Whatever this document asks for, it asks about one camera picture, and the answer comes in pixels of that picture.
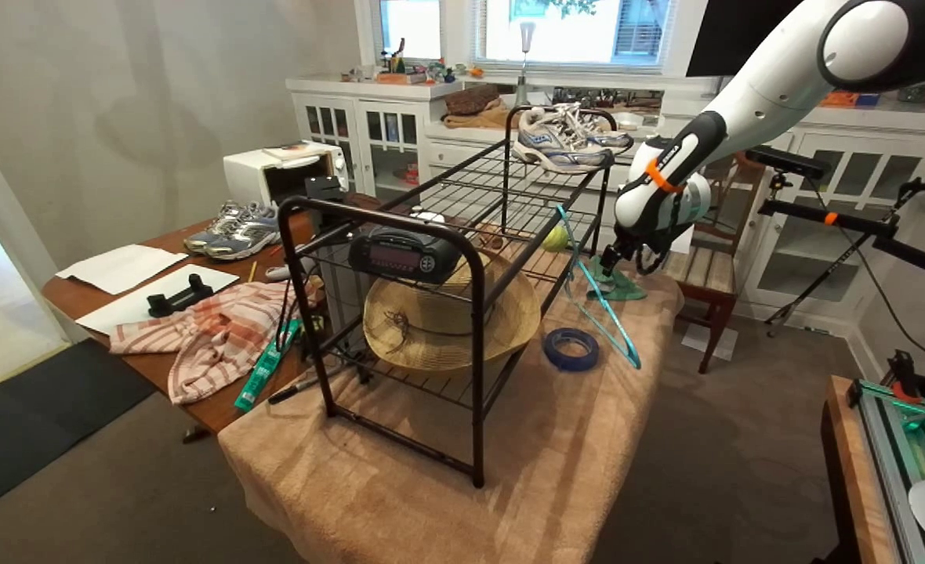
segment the cabinet door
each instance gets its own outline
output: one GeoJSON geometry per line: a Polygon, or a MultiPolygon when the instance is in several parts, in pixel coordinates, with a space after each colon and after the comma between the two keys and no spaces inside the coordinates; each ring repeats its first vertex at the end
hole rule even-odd
{"type": "Polygon", "coordinates": [[[395,198],[419,184],[426,113],[413,104],[360,104],[360,192],[395,198]]]}
{"type": "MultiPolygon", "coordinates": [[[[799,132],[794,152],[826,164],[830,172],[820,181],[789,180],[794,187],[774,198],[851,217],[891,218],[901,184],[925,180],[925,139],[912,135],[799,132]]],[[[809,313],[830,318],[857,315],[861,297],[872,293],[857,255],[836,263],[859,232],[774,214],[761,218],[760,238],[760,256],[745,278],[749,301],[779,308],[826,266],[825,283],[801,301],[809,313]]]]}
{"type": "Polygon", "coordinates": [[[356,192],[356,152],[355,152],[355,101],[319,98],[319,93],[296,93],[297,109],[297,135],[343,148],[348,187],[356,192]]]}

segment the window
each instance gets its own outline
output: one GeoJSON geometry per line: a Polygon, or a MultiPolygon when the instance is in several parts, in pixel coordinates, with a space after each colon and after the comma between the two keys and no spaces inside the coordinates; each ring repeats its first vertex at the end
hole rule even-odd
{"type": "Polygon", "coordinates": [[[402,55],[440,60],[440,0],[378,0],[378,49],[393,55],[402,38],[402,55]]]}
{"type": "Polygon", "coordinates": [[[528,60],[659,66],[673,0],[487,0],[482,55],[519,64],[519,29],[534,22],[528,60]]]}

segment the table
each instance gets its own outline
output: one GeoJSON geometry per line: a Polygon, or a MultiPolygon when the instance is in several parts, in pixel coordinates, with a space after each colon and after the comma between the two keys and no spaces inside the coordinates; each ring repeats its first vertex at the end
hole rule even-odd
{"type": "MultiPolygon", "coordinates": [[[[610,348],[583,377],[559,374],[529,341],[487,416],[487,486],[363,426],[323,412],[319,393],[261,405],[217,438],[246,508],[307,561],[590,561],[639,445],[680,288],[646,278],[614,303],[641,369],[610,348]]],[[[543,329],[583,327],[564,293],[543,329]]],[[[360,405],[429,438],[464,442],[466,416],[381,385],[360,405]]]]}
{"type": "Polygon", "coordinates": [[[901,561],[861,416],[845,405],[851,382],[830,377],[820,426],[839,532],[826,561],[901,561]]]}
{"type": "MultiPolygon", "coordinates": [[[[180,232],[170,232],[170,236],[161,236],[161,238],[150,238],[144,244],[164,246],[164,250],[186,250],[186,242],[192,236],[203,232],[208,224],[209,224],[209,218],[208,221],[194,221],[194,224],[180,228],[180,232]]],[[[237,278],[246,278],[250,277],[250,266],[257,263],[257,277],[255,278],[261,278],[270,266],[279,266],[281,263],[281,244],[270,244],[257,256],[235,260],[235,263],[217,263],[217,260],[208,260],[208,256],[189,256],[189,263],[222,268],[222,271],[235,271],[237,278]]],[[[112,293],[106,293],[106,292],[93,288],[93,285],[76,283],[76,278],[50,278],[43,285],[43,297],[66,318],[79,318],[79,315],[83,315],[83,313],[91,313],[91,309],[115,301],[112,293]]],[[[86,333],[86,336],[93,341],[99,341],[99,346],[109,346],[109,338],[99,336],[99,333],[86,333]]],[[[170,369],[173,369],[174,355],[124,355],[121,359],[132,369],[137,369],[158,393],[165,394],[165,388],[170,388],[165,378],[170,378],[170,369]]],[[[262,388],[261,398],[265,398],[270,393],[275,393],[279,385],[284,385],[288,378],[296,378],[297,374],[301,374],[301,359],[297,358],[288,358],[281,364],[281,369],[270,378],[270,385],[262,388]]],[[[235,405],[240,385],[244,385],[244,378],[219,388],[217,394],[209,394],[203,400],[182,405],[182,409],[200,428],[219,433],[219,428],[224,428],[237,416],[232,405],[235,405]]]]}

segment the chair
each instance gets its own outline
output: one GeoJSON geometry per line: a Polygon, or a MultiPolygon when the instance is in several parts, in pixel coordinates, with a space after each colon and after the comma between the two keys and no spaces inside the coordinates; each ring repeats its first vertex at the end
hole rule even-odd
{"type": "Polygon", "coordinates": [[[664,277],[670,277],[686,297],[680,318],[709,329],[709,346],[700,374],[709,374],[713,351],[736,308],[736,246],[749,221],[761,175],[766,165],[745,159],[744,152],[709,164],[709,217],[697,221],[690,255],[670,250],[664,256],[664,277]]]}

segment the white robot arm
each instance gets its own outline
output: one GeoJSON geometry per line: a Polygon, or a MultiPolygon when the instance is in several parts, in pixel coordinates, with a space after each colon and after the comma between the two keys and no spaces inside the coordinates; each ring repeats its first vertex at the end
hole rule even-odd
{"type": "Polygon", "coordinates": [[[678,139],[637,148],[606,271],[641,244],[662,256],[709,211],[709,181],[697,175],[701,164],[778,139],[830,88],[888,90],[922,82],[925,0],[801,0],[678,139]]]}

